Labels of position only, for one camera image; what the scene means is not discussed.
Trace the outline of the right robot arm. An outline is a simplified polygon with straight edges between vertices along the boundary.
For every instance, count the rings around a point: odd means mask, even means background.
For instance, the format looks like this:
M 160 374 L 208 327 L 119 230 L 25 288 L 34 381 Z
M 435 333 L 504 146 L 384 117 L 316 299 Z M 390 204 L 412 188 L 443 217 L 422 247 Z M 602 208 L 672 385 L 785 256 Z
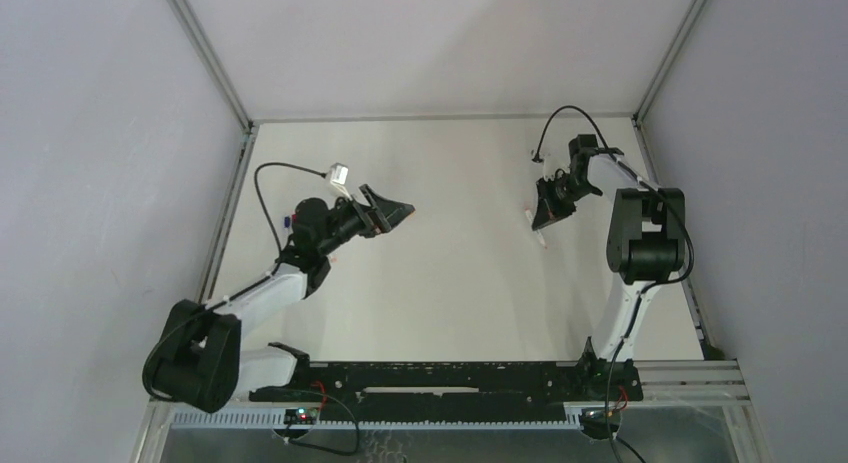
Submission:
M 643 312 L 659 288 L 684 275 L 684 263 L 691 257 L 685 196 L 643 177 L 622 151 L 602 147 L 594 135 L 577 135 L 568 150 L 567 168 L 537 180 L 537 203 L 528 219 L 532 231 L 540 233 L 570 217 L 584 197 L 611 202 L 605 246 L 611 288 L 579 360 L 588 377 L 610 378 L 630 370 Z

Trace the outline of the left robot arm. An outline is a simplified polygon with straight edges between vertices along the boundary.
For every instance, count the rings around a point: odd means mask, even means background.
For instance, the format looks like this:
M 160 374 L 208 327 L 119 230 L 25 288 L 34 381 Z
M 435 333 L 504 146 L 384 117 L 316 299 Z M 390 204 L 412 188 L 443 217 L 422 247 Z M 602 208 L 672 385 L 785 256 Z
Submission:
M 287 385 L 297 364 L 294 353 L 272 344 L 247 350 L 246 336 L 314 294 L 331 270 L 331 254 L 342 245 L 387 234 L 416 210 L 367 184 L 360 191 L 364 203 L 345 197 L 334 205 L 315 197 L 301 201 L 285 246 L 256 282 L 216 303 L 175 303 L 142 368 L 148 395 L 215 413 L 239 394 Z

